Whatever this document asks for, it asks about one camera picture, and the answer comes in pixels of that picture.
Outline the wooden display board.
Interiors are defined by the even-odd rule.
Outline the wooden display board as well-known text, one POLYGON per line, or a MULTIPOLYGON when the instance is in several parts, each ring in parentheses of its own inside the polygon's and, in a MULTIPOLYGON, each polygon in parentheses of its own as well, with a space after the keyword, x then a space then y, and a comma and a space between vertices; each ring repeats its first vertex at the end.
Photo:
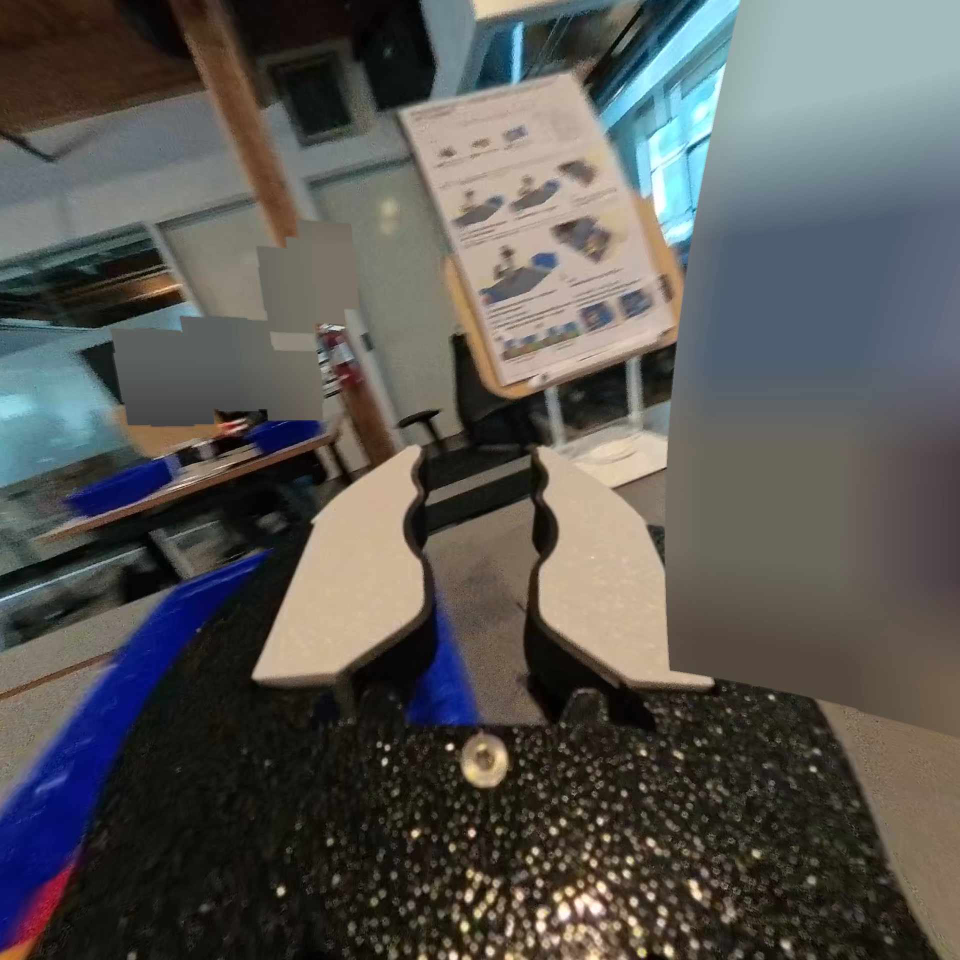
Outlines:
POLYGON ((597 357, 590 361, 581 361, 573 366, 565 367, 559 373, 542 377, 526 378, 520 382, 503 385, 498 379, 492 354, 487 348, 481 329, 480 320, 470 303, 466 288, 462 282, 458 264, 453 257, 445 258, 443 262, 443 278, 446 283, 451 301, 458 318, 458 331, 465 336, 467 346, 476 367, 477 373, 486 390, 501 399, 519 401, 546 390, 548 387, 560 386, 573 380, 588 377, 605 371, 629 359, 641 358, 647 354, 664 350, 676 344, 679 334, 679 323, 682 311, 682 300, 685 292, 686 268, 676 256, 673 247, 668 246, 660 233, 659 226, 645 225, 644 231, 651 243, 654 263, 659 272, 666 278, 673 292, 673 298, 668 303, 672 320, 668 328, 652 343, 643 345, 638 350, 621 354, 610 354, 597 357))

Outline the instruction poster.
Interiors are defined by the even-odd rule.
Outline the instruction poster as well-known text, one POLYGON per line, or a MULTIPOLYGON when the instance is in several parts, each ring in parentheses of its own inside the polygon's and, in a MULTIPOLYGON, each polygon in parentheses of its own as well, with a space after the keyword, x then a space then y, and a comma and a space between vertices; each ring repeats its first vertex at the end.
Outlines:
POLYGON ((403 107, 496 383, 654 345, 673 317, 635 197, 571 73, 403 107))

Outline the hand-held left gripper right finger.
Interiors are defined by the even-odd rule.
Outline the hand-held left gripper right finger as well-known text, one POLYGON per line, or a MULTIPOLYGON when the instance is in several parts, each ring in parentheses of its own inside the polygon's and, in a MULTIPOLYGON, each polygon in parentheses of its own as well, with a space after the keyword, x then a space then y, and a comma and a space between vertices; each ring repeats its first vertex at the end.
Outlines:
POLYGON ((559 652, 615 689, 714 688, 669 664, 666 571, 644 517, 618 493, 548 447, 532 457, 534 549, 526 658, 545 683, 559 652))

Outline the black speaker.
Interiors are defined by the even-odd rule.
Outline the black speaker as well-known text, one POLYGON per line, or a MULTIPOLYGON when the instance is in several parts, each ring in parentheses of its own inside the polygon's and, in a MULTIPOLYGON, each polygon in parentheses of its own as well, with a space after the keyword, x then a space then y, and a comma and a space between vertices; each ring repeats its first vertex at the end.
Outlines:
POLYGON ((430 97, 436 59, 419 1, 383 2, 356 49, 379 111, 395 111, 430 97))

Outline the wooden post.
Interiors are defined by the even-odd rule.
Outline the wooden post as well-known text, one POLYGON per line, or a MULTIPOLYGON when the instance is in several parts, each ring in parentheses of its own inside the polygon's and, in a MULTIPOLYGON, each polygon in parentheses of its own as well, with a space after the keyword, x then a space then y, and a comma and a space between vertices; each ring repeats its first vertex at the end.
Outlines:
MULTIPOLYGON (((300 239, 303 223, 299 209, 259 107, 231 18, 222 2, 172 1, 170 6, 272 240, 285 249, 293 239, 294 250, 303 256, 306 247, 300 239)), ((347 372, 345 366, 337 370, 342 404, 367 461, 379 467, 396 453, 397 445, 360 359, 359 347, 346 328, 346 311, 333 313, 331 324, 342 328, 339 335, 356 362, 355 371, 347 372)))

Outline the dark wall frame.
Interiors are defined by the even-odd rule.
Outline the dark wall frame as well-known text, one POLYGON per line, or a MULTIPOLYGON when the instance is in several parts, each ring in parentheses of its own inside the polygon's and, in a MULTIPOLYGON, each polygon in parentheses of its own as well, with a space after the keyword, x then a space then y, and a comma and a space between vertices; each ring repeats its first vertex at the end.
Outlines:
POLYGON ((357 123, 341 58, 318 51, 266 64, 266 75, 299 147, 351 137, 357 123))

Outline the red fire extinguisher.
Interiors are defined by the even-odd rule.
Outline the red fire extinguisher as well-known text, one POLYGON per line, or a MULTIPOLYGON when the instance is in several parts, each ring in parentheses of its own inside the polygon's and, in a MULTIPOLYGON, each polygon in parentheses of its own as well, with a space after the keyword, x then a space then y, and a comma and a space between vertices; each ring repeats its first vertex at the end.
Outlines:
POLYGON ((346 327, 333 323, 319 324, 317 337, 318 362, 325 395, 339 395, 362 384, 363 368, 346 327))

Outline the black office chair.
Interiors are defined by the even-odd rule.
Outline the black office chair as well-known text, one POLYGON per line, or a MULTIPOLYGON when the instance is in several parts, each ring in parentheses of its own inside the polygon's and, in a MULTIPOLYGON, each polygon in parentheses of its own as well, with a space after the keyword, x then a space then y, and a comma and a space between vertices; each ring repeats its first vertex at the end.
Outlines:
POLYGON ((528 402, 502 397, 485 386, 465 333, 453 333, 449 342, 455 411, 466 448, 523 453, 540 444, 542 435, 528 402))

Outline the white board stand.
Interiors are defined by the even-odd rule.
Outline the white board stand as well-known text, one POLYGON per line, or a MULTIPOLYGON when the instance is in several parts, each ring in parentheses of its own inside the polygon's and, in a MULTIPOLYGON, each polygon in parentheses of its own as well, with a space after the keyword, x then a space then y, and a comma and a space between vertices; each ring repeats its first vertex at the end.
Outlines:
POLYGON ((666 470, 668 440, 666 433, 647 425, 639 355, 625 360, 626 416, 588 430, 579 438, 568 437, 560 381, 548 381, 545 375, 535 381, 545 387, 549 447, 559 457, 611 489, 666 470))

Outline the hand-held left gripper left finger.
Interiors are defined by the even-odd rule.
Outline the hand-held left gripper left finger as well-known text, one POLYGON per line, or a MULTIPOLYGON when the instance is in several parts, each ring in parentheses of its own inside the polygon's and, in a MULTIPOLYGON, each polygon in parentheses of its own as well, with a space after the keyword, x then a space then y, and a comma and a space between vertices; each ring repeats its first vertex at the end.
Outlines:
POLYGON ((422 447, 406 446, 314 517, 254 683, 339 686, 426 625, 433 585, 415 530, 426 503, 425 462, 422 447))

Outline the blue plastic bin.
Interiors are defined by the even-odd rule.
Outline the blue plastic bin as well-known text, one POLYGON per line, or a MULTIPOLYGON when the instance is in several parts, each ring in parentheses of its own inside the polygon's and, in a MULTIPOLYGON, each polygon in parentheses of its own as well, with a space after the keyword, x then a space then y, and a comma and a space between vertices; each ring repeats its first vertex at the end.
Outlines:
POLYGON ((262 456, 271 456, 282 450, 323 436, 325 424, 314 419, 264 420, 246 432, 248 441, 262 456))
POLYGON ((300 697, 248 680, 291 575, 246 560, 174 591, 115 655, 2 811, 2 944, 43 927, 42 894, 67 881, 123 744, 88 850, 75 926, 150 955, 276 951, 322 909, 406 914, 473 893, 507 900, 502 797, 472 789, 443 734, 311 739, 300 697), (230 596, 241 588, 240 599, 230 596))
POLYGON ((92 519, 149 498, 181 473, 179 460, 173 456, 149 459, 72 491, 63 504, 73 516, 92 519))

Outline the wooden top table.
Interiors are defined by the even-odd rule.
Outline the wooden top table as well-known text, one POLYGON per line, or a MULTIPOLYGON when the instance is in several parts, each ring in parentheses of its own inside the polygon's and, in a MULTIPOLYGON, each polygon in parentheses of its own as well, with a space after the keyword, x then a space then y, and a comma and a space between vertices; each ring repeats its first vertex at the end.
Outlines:
POLYGON ((317 450, 335 447, 341 439, 343 419, 342 415, 338 415, 324 423, 323 433, 319 436, 284 447, 270 455, 260 455, 244 462, 220 467, 208 476, 172 482, 162 486, 160 490, 145 498, 90 518, 72 518, 35 536, 32 542, 34 544, 53 544, 65 541, 69 538, 89 534, 117 522, 157 514, 171 505, 178 505, 190 498, 197 498, 208 491, 219 491, 248 476, 260 479, 263 474, 275 474, 282 464, 308 453, 316 453, 317 450))

